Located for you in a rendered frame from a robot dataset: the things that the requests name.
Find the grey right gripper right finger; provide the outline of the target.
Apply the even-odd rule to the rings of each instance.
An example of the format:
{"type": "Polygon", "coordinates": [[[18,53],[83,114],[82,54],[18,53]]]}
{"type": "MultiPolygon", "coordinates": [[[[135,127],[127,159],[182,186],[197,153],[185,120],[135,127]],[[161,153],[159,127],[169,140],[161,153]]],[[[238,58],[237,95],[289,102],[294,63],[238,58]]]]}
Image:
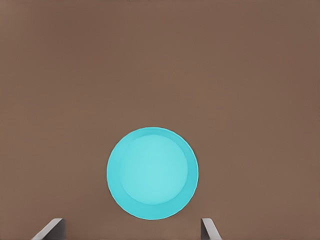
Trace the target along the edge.
{"type": "Polygon", "coordinates": [[[200,222],[201,240],[222,240],[222,237],[211,218],[202,218],[200,222]]]}

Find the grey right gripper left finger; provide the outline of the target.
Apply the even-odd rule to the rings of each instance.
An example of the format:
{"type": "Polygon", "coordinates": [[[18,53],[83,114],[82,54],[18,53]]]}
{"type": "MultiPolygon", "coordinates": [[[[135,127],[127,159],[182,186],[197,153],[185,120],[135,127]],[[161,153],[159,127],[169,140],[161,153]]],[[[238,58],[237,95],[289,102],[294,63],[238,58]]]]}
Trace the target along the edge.
{"type": "Polygon", "coordinates": [[[66,220],[64,218],[52,219],[31,240],[66,240],[66,220]]]}

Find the turquoise round plate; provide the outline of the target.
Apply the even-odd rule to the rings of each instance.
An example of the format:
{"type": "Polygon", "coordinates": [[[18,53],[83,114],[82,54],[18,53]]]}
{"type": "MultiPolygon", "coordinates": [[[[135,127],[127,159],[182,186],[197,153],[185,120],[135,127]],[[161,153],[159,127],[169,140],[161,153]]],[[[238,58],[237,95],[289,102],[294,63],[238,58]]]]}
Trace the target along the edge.
{"type": "Polygon", "coordinates": [[[162,127],[144,127],[116,143],[107,161],[106,181],[125,212],[138,219],[162,220],[191,201],[199,166],[182,136],[162,127]]]}

